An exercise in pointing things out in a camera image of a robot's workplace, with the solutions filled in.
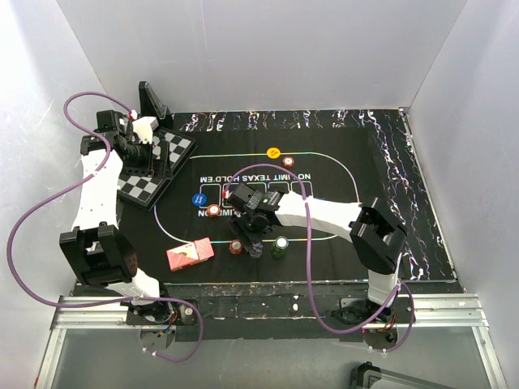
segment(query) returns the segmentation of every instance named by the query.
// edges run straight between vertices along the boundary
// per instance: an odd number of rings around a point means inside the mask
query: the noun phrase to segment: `gray wall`
[[[82,90],[102,91],[84,52],[56,2],[0,1],[0,246],[15,221],[36,202],[82,176],[80,131],[66,124],[64,100]],[[109,105],[85,98],[71,113],[93,126]],[[58,246],[71,227],[79,192],[47,205],[22,225],[14,257],[36,293],[56,301],[74,275]],[[0,260],[0,386],[32,387],[54,309],[25,295]]]
[[[519,4],[469,0],[410,110],[461,282],[477,292],[519,387]]]
[[[58,0],[105,90],[175,112],[409,106],[465,0]]]

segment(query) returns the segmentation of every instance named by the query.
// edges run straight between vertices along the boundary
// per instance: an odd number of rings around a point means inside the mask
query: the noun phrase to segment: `poker chip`
[[[229,251],[231,252],[231,254],[240,254],[243,250],[243,246],[242,246],[242,243],[240,243],[240,241],[238,239],[234,239],[230,244],[229,244]]]
[[[286,168],[291,168],[292,166],[294,166],[294,158],[292,156],[286,156],[285,158],[283,158],[283,166],[285,166]]]
[[[220,215],[220,207],[218,206],[218,204],[211,204],[208,207],[208,216],[214,217],[218,215]]]

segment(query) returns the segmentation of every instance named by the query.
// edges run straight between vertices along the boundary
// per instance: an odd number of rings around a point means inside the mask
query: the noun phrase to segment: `black mat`
[[[411,280],[456,279],[425,190],[411,135],[397,109],[176,113],[174,129],[224,133],[252,130],[261,133],[259,136],[265,131],[287,129],[312,129],[318,133],[327,129],[366,131],[375,145],[372,156],[386,199],[409,230],[402,262],[409,269]]]
[[[373,196],[384,197],[375,164],[372,159],[374,146],[369,144],[364,130],[286,130],[278,131],[229,131],[223,133],[192,133],[198,148],[157,203],[157,215],[164,229],[179,239],[192,241],[210,237],[212,241],[233,239],[225,219],[231,214],[222,208],[224,215],[209,218],[204,210],[191,203],[191,197],[201,190],[208,195],[208,203],[217,203],[221,188],[228,176],[242,167],[257,163],[281,165],[281,158],[270,159],[266,151],[278,147],[295,159],[292,171],[302,174],[307,190],[317,198],[337,202],[356,202],[355,180],[360,200]],[[297,152],[318,154],[299,155]],[[211,155],[260,154],[258,156]],[[258,169],[241,175],[261,190],[280,180],[274,169]],[[290,185],[292,182],[277,185]],[[291,189],[298,191],[296,185]],[[264,244],[260,259],[252,259],[246,253],[232,255],[229,243],[214,243],[215,257],[206,263],[171,272],[166,250],[182,243],[163,233],[152,212],[125,206],[120,229],[135,246],[139,266],[150,276],[164,282],[249,282],[249,281],[302,281],[305,280],[305,242],[290,242],[283,259],[270,254],[272,243]],[[305,237],[304,228],[279,228],[270,238],[283,235],[290,239]],[[323,239],[326,233],[315,232]],[[367,270],[358,261],[353,246],[339,237],[313,242],[313,278],[315,280],[361,280],[367,278]]]

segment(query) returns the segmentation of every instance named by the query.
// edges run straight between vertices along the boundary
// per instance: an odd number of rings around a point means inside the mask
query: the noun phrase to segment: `white line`
[[[203,193],[205,195],[205,193],[202,191],[202,188],[204,186],[218,186],[218,207],[220,207],[221,206],[221,184],[202,184],[202,185],[200,185],[199,191],[200,191],[200,193]],[[207,209],[207,208],[209,208],[209,205],[212,205],[212,203],[209,202],[207,207],[200,207],[200,208]]]
[[[196,158],[215,158],[217,156],[267,156],[264,152],[260,154],[212,154],[208,156],[192,156],[190,160],[194,160]]]
[[[360,203],[360,198],[358,197],[358,190],[357,190],[357,182],[355,181],[354,175],[344,166],[343,163],[339,162],[332,156],[327,156],[326,154],[321,154],[320,152],[282,152],[282,156],[305,156],[305,155],[314,155],[314,156],[325,156],[326,158],[329,158],[330,160],[333,160],[334,162],[337,162],[342,168],[348,172],[348,174],[351,177],[351,181],[354,182],[354,188],[355,188],[355,195],[357,196],[357,203]]]

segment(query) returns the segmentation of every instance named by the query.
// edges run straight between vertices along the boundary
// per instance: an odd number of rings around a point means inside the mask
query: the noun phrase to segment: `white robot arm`
[[[110,141],[112,151],[99,172],[95,169],[106,155],[97,138],[86,136],[81,143],[85,182],[78,214],[69,233],[62,233],[60,246],[81,284],[105,287],[125,297],[160,297],[159,282],[138,268],[136,253],[118,231],[116,203],[119,175],[124,173],[169,176],[167,158],[152,155],[153,130],[157,120],[143,117],[133,122],[113,110],[97,113],[98,132]],[[162,145],[168,155],[167,144]],[[156,301],[135,300],[133,310],[151,321],[161,322],[169,309]]]
[[[272,232],[276,225],[307,226],[305,200],[292,191],[263,194],[240,184],[227,201],[239,214],[229,219],[229,226],[246,250]],[[354,244],[368,271],[367,299],[382,305],[398,282],[406,238],[404,225],[380,199],[364,204],[334,203],[309,196],[306,202],[313,229],[343,237]]]

